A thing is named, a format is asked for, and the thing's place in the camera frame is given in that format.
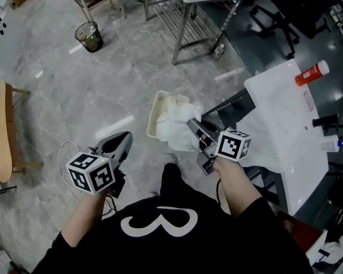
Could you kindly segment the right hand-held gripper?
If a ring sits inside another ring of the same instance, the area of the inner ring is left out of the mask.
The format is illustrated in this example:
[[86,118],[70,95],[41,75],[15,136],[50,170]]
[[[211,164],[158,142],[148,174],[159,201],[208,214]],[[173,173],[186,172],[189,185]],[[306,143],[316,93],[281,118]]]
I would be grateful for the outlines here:
[[213,164],[217,156],[238,162],[244,158],[249,151],[252,137],[238,130],[228,128],[219,131],[219,127],[208,120],[201,123],[195,118],[187,122],[194,136],[200,141],[200,153],[197,164],[205,175],[213,172]]

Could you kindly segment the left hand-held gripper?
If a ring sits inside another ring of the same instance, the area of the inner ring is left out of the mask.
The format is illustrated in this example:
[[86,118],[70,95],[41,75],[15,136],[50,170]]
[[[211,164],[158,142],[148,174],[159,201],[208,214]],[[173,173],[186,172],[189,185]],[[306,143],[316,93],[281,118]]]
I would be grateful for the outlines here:
[[110,190],[118,197],[125,184],[120,166],[132,143],[132,133],[124,131],[102,139],[94,148],[76,152],[66,163],[74,188],[92,195]]

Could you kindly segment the white laundry basket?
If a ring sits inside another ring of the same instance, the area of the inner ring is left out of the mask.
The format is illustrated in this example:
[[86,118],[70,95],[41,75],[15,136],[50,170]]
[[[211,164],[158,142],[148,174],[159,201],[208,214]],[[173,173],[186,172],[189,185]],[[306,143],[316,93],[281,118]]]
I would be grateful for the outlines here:
[[178,106],[189,103],[189,98],[186,96],[172,94],[162,90],[158,91],[154,98],[146,130],[147,135],[151,138],[157,138],[157,120],[164,112],[167,112],[168,99],[174,99]]

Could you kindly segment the person's right forearm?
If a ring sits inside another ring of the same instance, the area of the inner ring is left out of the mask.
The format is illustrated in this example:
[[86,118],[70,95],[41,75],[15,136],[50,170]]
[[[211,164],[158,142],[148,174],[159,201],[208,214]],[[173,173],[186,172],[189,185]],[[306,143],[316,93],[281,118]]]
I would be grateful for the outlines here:
[[254,201],[262,197],[238,163],[218,156],[213,168],[220,176],[232,216],[240,216]]

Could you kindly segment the person's left forearm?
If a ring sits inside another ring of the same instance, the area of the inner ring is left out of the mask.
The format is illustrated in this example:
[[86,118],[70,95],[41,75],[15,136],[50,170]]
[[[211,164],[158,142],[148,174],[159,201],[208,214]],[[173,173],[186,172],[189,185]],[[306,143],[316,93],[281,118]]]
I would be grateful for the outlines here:
[[102,220],[108,190],[98,194],[85,194],[68,219],[61,235],[71,247],[76,247],[84,235]]

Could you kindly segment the person's grey shoe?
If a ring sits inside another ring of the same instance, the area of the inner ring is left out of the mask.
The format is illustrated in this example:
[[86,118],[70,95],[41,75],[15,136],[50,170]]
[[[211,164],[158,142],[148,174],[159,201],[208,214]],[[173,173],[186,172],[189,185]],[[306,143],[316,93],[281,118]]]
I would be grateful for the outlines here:
[[167,153],[165,155],[165,159],[163,162],[163,165],[166,166],[167,164],[174,164],[174,165],[178,165],[178,158],[175,154],[173,153]]

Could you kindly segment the person's black trousers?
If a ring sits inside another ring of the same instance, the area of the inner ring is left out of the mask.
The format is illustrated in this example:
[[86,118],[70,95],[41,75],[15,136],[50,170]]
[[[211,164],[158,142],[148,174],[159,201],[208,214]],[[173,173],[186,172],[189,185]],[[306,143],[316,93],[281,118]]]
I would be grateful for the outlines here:
[[167,163],[162,173],[160,196],[173,204],[185,205],[197,200],[198,192],[183,181],[179,166]]

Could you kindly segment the white washbasin dark stand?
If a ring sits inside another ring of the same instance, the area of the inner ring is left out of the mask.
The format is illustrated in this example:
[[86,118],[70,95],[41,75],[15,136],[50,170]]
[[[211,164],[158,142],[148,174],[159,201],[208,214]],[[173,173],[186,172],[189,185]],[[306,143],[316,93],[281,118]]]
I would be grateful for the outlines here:
[[253,110],[266,122],[282,169],[279,202],[290,215],[308,201],[329,169],[327,152],[320,147],[322,128],[312,125],[319,117],[316,106],[309,112],[303,99],[309,88],[295,82],[300,72],[295,60],[286,61],[247,79],[243,90],[211,109],[220,112],[226,126],[237,128]]

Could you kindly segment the white soap dish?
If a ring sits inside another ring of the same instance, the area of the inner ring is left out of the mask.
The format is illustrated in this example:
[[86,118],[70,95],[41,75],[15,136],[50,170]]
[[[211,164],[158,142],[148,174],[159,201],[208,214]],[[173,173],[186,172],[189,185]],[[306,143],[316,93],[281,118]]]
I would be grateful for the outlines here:
[[308,109],[309,112],[312,112],[315,108],[315,104],[309,90],[304,91],[303,99],[304,99],[305,107]]

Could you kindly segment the dark mesh waste bin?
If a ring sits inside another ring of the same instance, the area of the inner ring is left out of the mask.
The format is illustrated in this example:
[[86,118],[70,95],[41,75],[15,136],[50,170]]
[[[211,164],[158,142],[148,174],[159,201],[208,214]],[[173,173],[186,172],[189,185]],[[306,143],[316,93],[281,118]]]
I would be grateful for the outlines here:
[[90,53],[95,53],[103,46],[103,39],[97,23],[90,21],[83,23],[75,31],[75,39]]

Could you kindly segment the light wooden chair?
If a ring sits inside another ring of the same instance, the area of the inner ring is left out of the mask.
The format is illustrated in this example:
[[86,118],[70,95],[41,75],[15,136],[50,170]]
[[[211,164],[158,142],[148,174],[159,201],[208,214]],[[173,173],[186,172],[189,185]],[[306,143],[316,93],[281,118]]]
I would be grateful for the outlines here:
[[21,160],[14,123],[13,93],[29,95],[29,90],[14,88],[0,80],[0,182],[8,182],[14,173],[25,168],[38,168],[43,162]]

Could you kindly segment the person's black printed shirt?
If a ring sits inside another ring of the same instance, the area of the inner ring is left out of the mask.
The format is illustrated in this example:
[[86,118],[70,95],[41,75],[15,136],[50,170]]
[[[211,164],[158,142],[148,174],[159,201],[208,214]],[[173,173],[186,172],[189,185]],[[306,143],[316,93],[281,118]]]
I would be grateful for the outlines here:
[[313,274],[265,199],[239,217],[216,202],[141,200],[71,247],[58,235],[33,274]]

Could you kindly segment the black faucet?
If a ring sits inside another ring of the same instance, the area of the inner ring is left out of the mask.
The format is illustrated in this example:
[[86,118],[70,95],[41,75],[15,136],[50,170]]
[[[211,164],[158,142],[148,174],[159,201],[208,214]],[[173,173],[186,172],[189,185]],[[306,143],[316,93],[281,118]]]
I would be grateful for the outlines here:
[[321,117],[312,120],[313,127],[321,127],[323,133],[327,133],[329,129],[333,128],[336,131],[339,129],[338,114],[333,114],[330,116]]

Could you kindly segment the black office chair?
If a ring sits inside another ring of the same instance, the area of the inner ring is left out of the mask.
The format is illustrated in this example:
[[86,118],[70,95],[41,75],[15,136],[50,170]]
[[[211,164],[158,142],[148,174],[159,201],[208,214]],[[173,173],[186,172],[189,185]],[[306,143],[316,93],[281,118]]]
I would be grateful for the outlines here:
[[300,37],[292,26],[309,39],[313,39],[325,30],[329,31],[330,28],[326,19],[321,26],[317,26],[317,22],[324,12],[336,4],[337,0],[271,0],[271,2],[278,9],[276,13],[255,5],[250,15],[262,12],[273,20],[274,23],[271,26],[262,28],[258,33],[259,36],[267,38],[274,34],[274,30],[281,29],[290,47],[287,58],[293,59],[295,55],[294,45],[300,42]]

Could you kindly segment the white basin slab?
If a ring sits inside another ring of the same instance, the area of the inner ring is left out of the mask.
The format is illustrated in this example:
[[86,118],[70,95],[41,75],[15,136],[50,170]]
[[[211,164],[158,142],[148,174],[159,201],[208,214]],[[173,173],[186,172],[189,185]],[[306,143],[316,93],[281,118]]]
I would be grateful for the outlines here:
[[311,266],[318,262],[323,255],[319,253],[320,249],[324,246],[328,231],[324,229],[318,239],[313,245],[306,251],[306,257],[309,260]]

